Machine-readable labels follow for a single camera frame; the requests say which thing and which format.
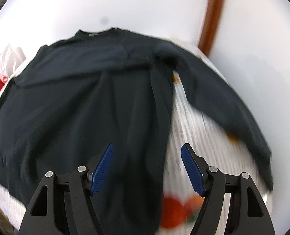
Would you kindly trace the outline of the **white fruit print tablecloth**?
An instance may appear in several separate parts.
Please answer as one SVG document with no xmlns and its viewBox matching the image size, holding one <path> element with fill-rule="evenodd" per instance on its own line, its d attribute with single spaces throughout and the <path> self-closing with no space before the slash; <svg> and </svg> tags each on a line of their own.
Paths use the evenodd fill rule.
<svg viewBox="0 0 290 235">
<path fill-rule="evenodd" d="M 179 41 L 173 43 L 194 54 L 223 78 L 195 45 Z M 157 234 L 187 232 L 188 228 L 193 227 L 203 203 L 203 198 L 194 192 L 180 157 L 180 145 L 185 142 L 192 145 L 196 154 L 201 155 L 211 165 L 217 165 L 222 172 L 234 175 L 239 175 L 243 171 L 248 172 L 271 213 L 272 193 L 265 188 L 245 144 L 232 139 L 232 136 L 228 136 L 211 118 L 193 108 L 185 97 L 179 76 L 176 75 L 175 78 L 172 127 L 164 169 L 164 210 Z M 2 222 L 5 221 L 3 224 L 6 227 L 12 224 L 15 228 L 19 228 L 24 213 L 24 205 L 0 185 L 0 219 Z"/>
</svg>

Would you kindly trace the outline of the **brown wooden door frame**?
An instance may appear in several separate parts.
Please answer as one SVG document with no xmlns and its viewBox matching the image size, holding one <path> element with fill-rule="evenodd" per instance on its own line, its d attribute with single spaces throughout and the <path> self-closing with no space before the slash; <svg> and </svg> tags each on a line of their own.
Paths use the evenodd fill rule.
<svg viewBox="0 0 290 235">
<path fill-rule="evenodd" d="M 211 52 L 214 39 L 219 27 L 221 13 L 225 0 L 208 0 L 205 20 L 198 44 L 199 50 L 208 56 Z"/>
</svg>

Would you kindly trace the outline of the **black sweatshirt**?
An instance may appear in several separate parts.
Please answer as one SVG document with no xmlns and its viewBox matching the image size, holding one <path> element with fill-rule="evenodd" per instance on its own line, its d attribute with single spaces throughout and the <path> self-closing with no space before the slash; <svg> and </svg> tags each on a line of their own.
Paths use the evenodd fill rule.
<svg viewBox="0 0 290 235">
<path fill-rule="evenodd" d="M 0 98 L 0 184 L 27 206 L 47 171 L 73 171 L 112 143 L 114 161 L 93 202 L 101 227 L 155 234 L 174 73 L 190 105 L 246 144 L 272 190 L 270 149 L 236 92 L 181 47 L 121 29 L 45 45 L 10 80 Z"/>
</svg>

